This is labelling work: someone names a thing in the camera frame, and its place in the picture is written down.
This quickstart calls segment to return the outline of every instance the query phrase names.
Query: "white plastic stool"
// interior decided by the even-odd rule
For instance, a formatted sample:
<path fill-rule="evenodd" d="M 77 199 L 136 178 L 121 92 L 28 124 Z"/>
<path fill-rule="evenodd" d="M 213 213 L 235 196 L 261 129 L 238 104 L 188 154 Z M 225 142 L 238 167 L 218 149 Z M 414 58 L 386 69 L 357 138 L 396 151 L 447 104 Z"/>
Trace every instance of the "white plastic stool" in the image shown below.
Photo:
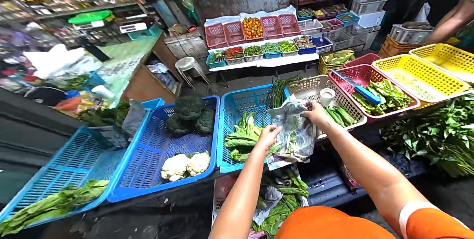
<path fill-rule="evenodd" d="M 178 72 L 181 74 L 181 76 L 184 78 L 184 80 L 187 82 L 189 86 L 191 86 L 193 89 L 194 86 L 191 84 L 191 81 L 187 78 L 187 76 L 184 74 L 185 71 L 190 70 L 190 69 L 195 69 L 199 75 L 208 83 L 209 79 L 205 76 L 204 72 L 202 71 L 201 66 L 199 63 L 196 61 L 195 58 L 193 57 L 185 57 L 182 58 L 175 63 L 175 67 L 178 70 Z"/>

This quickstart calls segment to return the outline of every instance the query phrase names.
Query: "wooden table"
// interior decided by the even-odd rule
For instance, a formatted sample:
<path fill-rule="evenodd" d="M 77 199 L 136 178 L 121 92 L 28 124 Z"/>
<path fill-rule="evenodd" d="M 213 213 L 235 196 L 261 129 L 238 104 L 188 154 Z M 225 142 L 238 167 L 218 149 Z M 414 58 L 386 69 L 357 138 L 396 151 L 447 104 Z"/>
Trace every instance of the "wooden table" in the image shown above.
<path fill-rule="evenodd" d="M 115 108 L 128 99 L 140 102 L 162 98 L 166 104 L 174 103 L 181 91 L 182 78 L 175 68 L 177 59 L 163 42 L 163 32 L 158 37 L 100 47 L 111 59 L 104 62 L 98 74 L 109 84 L 114 97 L 107 100 Z M 170 90 L 144 65 L 153 52 L 178 80 Z"/>

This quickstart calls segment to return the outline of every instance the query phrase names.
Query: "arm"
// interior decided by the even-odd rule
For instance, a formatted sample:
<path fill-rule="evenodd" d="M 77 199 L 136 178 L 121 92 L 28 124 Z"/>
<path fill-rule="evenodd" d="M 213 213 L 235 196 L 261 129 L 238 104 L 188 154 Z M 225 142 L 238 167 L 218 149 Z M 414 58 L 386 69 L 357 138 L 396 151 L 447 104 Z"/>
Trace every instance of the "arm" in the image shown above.
<path fill-rule="evenodd" d="M 266 151 L 281 127 L 267 125 L 250 153 L 210 231 L 210 239 L 246 239 L 257 207 Z"/>
<path fill-rule="evenodd" d="M 327 115 L 319 103 L 303 112 L 327 135 L 353 177 L 364 187 L 377 210 L 401 236 L 399 215 L 411 201 L 428 201 L 392 164 L 363 145 Z"/>

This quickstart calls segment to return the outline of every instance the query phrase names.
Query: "orange shirt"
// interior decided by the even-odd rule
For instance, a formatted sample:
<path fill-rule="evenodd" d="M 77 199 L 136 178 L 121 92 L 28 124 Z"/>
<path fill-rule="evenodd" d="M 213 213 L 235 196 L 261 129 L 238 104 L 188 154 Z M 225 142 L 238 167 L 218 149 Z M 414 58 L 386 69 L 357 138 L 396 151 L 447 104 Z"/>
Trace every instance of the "orange shirt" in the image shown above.
<path fill-rule="evenodd" d="M 413 209 L 407 219 L 406 223 L 400 222 L 401 227 L 406 227 L 406 239 L 474 239 L 473 231 L 434 206 Z M 337 209 L 323 206 L 297 209 L 286 218 L 275 236 L 275 239 L 362 238 L 395 239 L 387 230 L 369 220 L 350 217 Z"/>

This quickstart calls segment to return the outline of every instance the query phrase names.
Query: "green plastic lid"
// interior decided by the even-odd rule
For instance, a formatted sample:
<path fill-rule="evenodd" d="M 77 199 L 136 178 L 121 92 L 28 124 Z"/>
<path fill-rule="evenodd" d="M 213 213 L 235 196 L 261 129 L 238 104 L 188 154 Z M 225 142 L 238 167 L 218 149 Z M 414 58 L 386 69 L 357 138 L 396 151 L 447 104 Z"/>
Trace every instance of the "green plastic lid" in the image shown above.
<path fill-rule="evenodd" d="M 67 21 L 72 24 L 88 23 L 92 21 L 103 20 L 107 18 L 111 13 L 112 11 L 110 10 L 81 13 L 76 15 L 74 18 L 68 19 Z"/>

